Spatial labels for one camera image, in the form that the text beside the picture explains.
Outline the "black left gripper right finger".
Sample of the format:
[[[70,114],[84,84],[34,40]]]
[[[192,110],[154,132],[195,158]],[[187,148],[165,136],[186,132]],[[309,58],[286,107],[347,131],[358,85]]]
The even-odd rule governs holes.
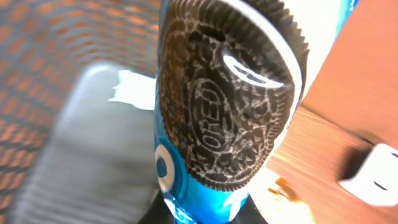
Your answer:
[[[231,224],[268,224],[249,195]]]

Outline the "beige clear cookie bag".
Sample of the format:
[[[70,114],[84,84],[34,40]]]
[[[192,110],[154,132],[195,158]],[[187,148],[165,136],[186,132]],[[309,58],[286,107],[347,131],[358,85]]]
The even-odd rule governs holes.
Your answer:
[[[270,169],[263,167],[252,179],[250,196],[269,224],[315,224],[310,207],[292,186]]]

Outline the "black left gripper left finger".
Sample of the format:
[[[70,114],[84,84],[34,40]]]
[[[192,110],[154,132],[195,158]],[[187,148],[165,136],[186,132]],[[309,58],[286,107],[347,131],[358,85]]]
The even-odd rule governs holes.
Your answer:
[[[137,224],[174,224],[174,217],[166,205],[161,191],[156,193],[150,208]]]

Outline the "blue Oreo cookie pack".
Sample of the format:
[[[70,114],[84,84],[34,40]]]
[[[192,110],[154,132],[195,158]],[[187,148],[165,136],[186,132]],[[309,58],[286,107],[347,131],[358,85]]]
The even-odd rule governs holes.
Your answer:
[[[356,1],[162,1],[155,163],[174,223],[251,222],[281,145]]]

